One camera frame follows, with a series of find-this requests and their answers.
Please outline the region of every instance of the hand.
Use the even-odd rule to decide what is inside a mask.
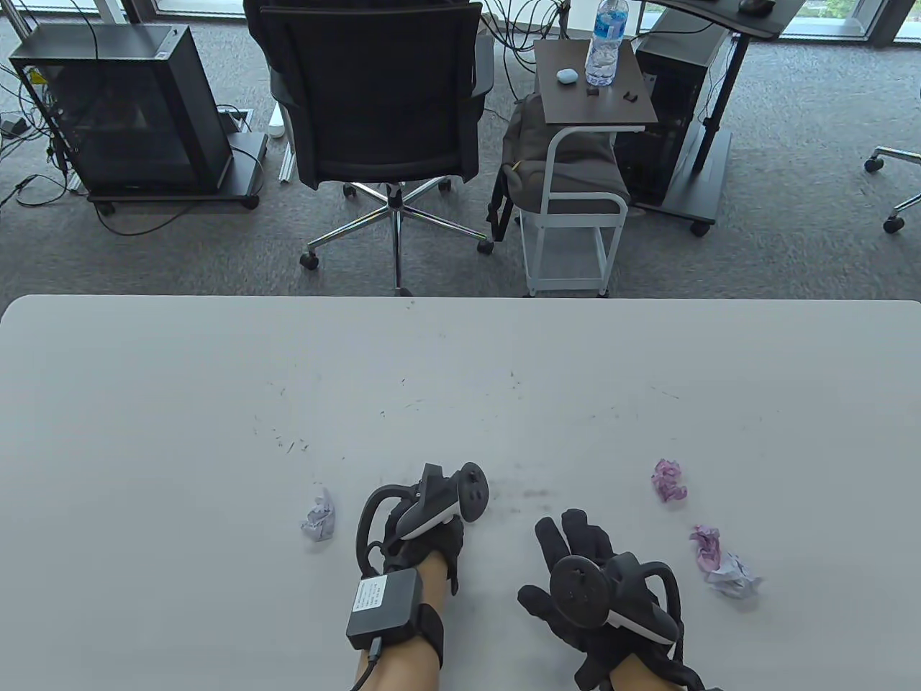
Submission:
[[[391,544],[397,520],[413,505],[410,499],[403,499],[391,511],[384,525],[383,544],[384,573],[419,566],[432,552],[439,552],[448,565],[448,580],[451,594],[458,591],[458,557],[463,548],[463,521],[455,516],[447,523],[440,523],[413,540],[397,540]]]
[[[553,519],[544,517],[537,521],[534,532],[541,544],[547,569],[552,571],[556,563],[571,554],[591,559],[599,566],[614,556],[611,538],[597,525],[589,525],[588,516],[582,509],[569,509],[561,521],[569,545],[556,529]],[[656,604],[656,596],[649,597]],[[623,627],[614,628],[605,624],[600,628],[580,628],[571,623],[556,609],[550,593],[534,585],[519,590],[518,601],[531,616],[547,623],[554,635],[565,643],[586,653],[585,662],[576,671],[576,685],[581,691],[598,687],[608,679],[615,669],[631,654],[635,654],[649,670],[657,676],[689,689],[703,689],[703,683],[694,670],[685,667],[681,660],[670,660],[668,648],[637,635]]]

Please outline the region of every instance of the white table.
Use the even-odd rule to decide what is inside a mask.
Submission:
[[[572,689],[519,610],[584,507],[671,564],[686,659],[746,691],[918,688],[921,307],[32,297],[0,321],[0,675],[16,691],[343,691],[358,512],[426,461],[493,488],[445,691]],[[680,461],[690,496],[649,475]],[[337,534],[298,521],[322,482]],[[696,522],[766,577],[710,591]]]

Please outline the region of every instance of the black office chair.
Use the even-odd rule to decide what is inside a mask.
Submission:
[[[297,172],[312,189],[344,182],[382,206],[312,240],[300,263],[320,265],[316,249],[389,218],[394,288],[402,287],[403,217],[453,230],[479,242],[483,233],[422,211],[410,203],[450,177],[465,182],[479,170],[477,123],[493,87],[493,45],[478,37],[481,6],[329,9],[267,6],[262,19],[284,63],[291,95],[288,115]],[[404,193],[403,181],[431,178]],[[387,193],[366,183],[384,182]]]

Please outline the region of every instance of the crumpled white paper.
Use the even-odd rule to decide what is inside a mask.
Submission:
[[[746,600],[758,594],[758,586],[764,579],[761,576],[753,576],[731,552],[723,552],[723,557],[719,562],[719,568],[715,571],[707,571],[704,574],[704,580],[727,597],[735,600]]]
[[[308,538],[318,543],[329,540],[336,526],[336,508],[326,487],[320,488],[321,493],[314,498],[314,505],[307,512],[307,519],[300,522],[300,530]]]

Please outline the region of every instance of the computer case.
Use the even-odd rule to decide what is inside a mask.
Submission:
[[[10,62],[91,194],[218,191],[232,151],[188,26],[42,23]]]
[[[619,133],[615,140],[617,164],[635,203],[658,205],[665,199],[689,150],[685,140],[699,126],[694,118],[709,91],[706,74],[728,35],[704,19],[666,9],[636,49],[659,124]]]

